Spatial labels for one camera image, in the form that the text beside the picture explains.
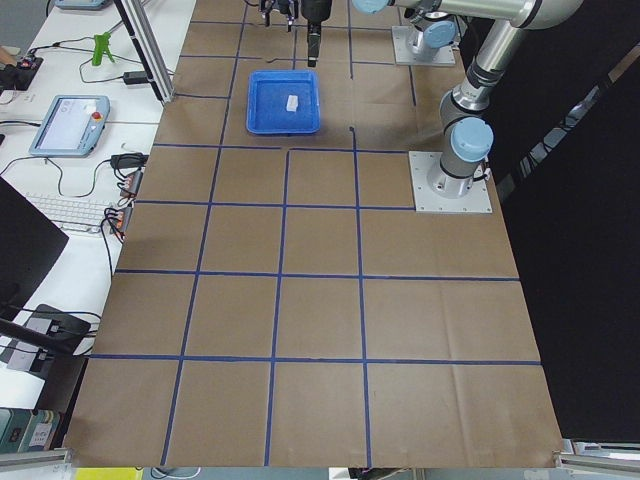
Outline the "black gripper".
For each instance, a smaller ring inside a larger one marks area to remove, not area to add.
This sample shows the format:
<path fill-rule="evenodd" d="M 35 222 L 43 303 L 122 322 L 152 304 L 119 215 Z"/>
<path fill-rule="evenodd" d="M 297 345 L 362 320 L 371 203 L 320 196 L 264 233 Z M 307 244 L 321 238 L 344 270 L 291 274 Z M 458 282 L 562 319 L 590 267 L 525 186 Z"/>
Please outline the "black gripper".
<path fill-rule="evenodd" d="M 310 68 L 317 66 L 321 47 L 321 24 L 331 16 L 332 0 L 301 0 L 300 9 L 302 16 L 309 22 L 307 24 L 307 65 Z M 272 0 L 260 0 L 260 14 L 265 26 L 271 23 Z M 296 0 L 279 0 L 279 12 L 286 18 L 287 31 L 292 30 L 296 21 Z"/>

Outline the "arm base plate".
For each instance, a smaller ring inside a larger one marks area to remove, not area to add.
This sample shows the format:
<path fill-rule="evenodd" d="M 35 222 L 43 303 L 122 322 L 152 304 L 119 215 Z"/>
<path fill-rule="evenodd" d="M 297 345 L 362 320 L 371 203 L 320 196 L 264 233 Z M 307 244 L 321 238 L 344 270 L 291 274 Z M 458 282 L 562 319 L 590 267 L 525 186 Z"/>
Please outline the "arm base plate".
<path fill-rule="evenodd" d="M 453 178 L 441 169 L 441 155 L 441 152 L 408 152 L 416 212 L 491 214 L 493 208 L 482 167 L 478 166 L 469 178 Z"/>
<path fill-rule="evenodd" d="M 433 23 L 424 30 L 393 26 L 392 40 L 397 65 L 449 67 L 455 65 L 452 44 L 457 33 L 452 21 Z"/>

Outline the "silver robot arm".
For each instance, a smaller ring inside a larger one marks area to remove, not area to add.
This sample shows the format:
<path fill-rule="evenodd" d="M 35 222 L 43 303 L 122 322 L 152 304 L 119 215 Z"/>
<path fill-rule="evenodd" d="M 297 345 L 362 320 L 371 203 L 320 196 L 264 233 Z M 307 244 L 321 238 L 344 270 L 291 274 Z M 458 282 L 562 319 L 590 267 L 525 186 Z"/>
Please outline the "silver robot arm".
<path fill-rule="evenodd" d="M 307 56 L 310 65 L 315 64 L 320 54 L 322 24 L 331 16 L 333 2 L 328 1 L 246 1 L 259 9 L 266 27 L 270 25 L 271 12 L 277 10 L 286 18 L 291 30 L 302 16 L 307 21 Z M 421 52 L 424 49 L 440 49 L 450 45 L 456 36 L 456 25 L 449 20 L 450 14 L 435 11 L 426 1 L 353 1 L 354 7 L 364 14 L 377 14 L 386 7 L 405 9 L 405 18 L 410 22 L 408 45 Z"/>
<path fill-rule="evenodd" d="M 474 183 L 474 173 L 492 147 L 494 134 L 482 115 L 528 30 L 554 27 L 570 18 L 580 1 L 355 1 L 366 14 L 388 6 L 412 9 L 424 17 L 436 12 L 493 19 L 495 23 L 466 71 L 465 79 L 441 100 L 440 117 L 445 145 L 439 163 L 427 173 L 436 194 L 457 199 Z"/>

